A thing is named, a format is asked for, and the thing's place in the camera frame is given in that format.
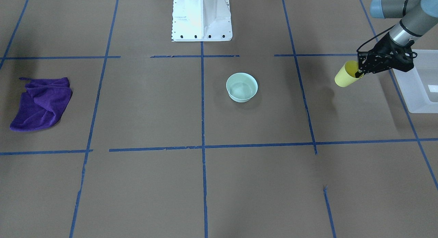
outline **white plastic bin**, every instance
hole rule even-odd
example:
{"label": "white plastic bin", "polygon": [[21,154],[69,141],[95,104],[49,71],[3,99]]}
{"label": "white plastic bin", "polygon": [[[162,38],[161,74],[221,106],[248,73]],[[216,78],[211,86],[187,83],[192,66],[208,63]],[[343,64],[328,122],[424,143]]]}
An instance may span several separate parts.
{"label": "white plastic bin", "polygon": [[406,106],[411,113],[438,113],[438,50],[412,51],[418,53],[415,67],[394,69]]}

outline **white mounting plate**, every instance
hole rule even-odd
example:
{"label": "white mounting plate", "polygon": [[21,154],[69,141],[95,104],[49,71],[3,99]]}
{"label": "white mounting plate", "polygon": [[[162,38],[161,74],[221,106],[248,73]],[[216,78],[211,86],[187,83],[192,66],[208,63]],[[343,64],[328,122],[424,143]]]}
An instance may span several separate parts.
{"label": "white mounting plate", "polygon": [[[230,0],[225,0],[230,10]],[[182,6],[173,0],[172,41],[230,41],[233,38],[231,18],[216,18],[210,25],[195,27],[185,18]]]}

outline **light blue cap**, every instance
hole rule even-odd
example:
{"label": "light blue cap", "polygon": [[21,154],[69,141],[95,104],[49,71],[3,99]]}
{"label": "light blue cap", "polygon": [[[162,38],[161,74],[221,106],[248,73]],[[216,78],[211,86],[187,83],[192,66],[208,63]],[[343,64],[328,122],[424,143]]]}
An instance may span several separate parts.
{"label": "light blue cap", "polygon": [[421,0],[421,8],[428,15],[438,18],[438,0]]}
{"label": "light blue cap", "polygon": [[382,0],[371,1],[370,14],[373,18],[385,18],[383,15]]}

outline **white label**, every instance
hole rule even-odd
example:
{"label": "white label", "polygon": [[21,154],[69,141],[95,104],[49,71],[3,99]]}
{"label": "white label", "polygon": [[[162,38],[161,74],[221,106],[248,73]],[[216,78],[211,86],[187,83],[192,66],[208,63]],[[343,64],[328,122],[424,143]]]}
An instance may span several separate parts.
{"label": "white label", "polygon": [[438,93],[438,85],[428,85],[431,93]]}

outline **purple towel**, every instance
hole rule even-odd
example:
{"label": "purple towel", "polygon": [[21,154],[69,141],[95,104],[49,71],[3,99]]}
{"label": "purple towel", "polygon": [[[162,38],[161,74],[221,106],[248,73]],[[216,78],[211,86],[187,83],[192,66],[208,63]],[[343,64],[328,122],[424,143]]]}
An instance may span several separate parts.
{"label": "purple towel", "polygon": [[27,92],[22,93],[18,114],[12,121],[13,131],[47,129],[56,124],[72,97],[67,77],[61,79],[28,79]]}

